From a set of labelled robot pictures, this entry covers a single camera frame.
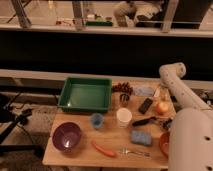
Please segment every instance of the tray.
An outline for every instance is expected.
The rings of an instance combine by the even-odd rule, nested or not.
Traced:
[[[58,106],[64,112],[105,113],[111,105],[111,87],[110,79],[68,77]]]

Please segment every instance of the white cup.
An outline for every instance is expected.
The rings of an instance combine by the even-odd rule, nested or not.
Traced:
[[[132,119],[132,113],[127,108],[120,108],[116,112],[117,123],[119,127],[127,127]]]

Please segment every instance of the wooden table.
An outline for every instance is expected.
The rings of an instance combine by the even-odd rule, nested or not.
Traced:
[[[132,83],[131,85],[148,84]],[[153,88],[159,87],[158,83],[149,83],[149,86]],[[133,113],[133,121],[147,118],[155,115],[155,105],[161,100],[155,98],[153,104],[145,115],[138,112],[138,107],[143,102],[145,97],[131,96],[128,104],[128,109]],[[164,117],[173,117],[175,110],[171,102],[170,96],[167,96],[166,102],[169,104],[169,112]],[[43,158],[43,164],[45,165],[58,165],[58,166],[93,166],[93,167],[121,167],[121,168],[167,168],[168,159],[162,154],[158,147],[158,141],[160,135],[163,133],[162,129],[155,124],[147,124],[145,126],[132,127],[131,124],[127,128],[119,128],[116,121],[116,110],[119,109],[119,93],[112,94],[112,105],[108,113],[104,114],[104,125],[100,130],[95,130],[90,125],[90,115],[82,115],[82,113],[58,113],[53,122],[52,131],[46,147],[45,155]],[[77,123],[82,132],[82,138],[77,147],[68,154],[63,154],[58,151],[52,143],[52,135],[54,130],[64,122]],[[153,138],[153,144],[151,147],[143,145],[132,144],[130,142],[131,130],[143,130],[150,132]],[[114,151],[118,151],[122,147],[131,150],[146,151],[151,154],[151,157],[138,156],[134,154],[120,154],[117,153],[116,158],[107,157],[100,152],[96,151],[91,146],[91,140],[95,140],[97,144]]]

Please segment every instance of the blue sponge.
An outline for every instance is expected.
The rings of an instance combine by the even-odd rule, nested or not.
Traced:
[[[148,132],[133,130],[131,132],[131,142],[135,144],[150,146],[152,144],[152,137],[151,134]]]

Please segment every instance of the fork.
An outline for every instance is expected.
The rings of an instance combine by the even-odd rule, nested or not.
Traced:
[[[131,151],[127,148],[122,148],[119,150],[119,152],[121,154],[129,154],[129,153],[132,153],[132,154],[137,154],[137,155],[142,155],[142,156],[145,156],[145,157],[150,157],[150,154],[148,152],[143,152],[143,151]]]

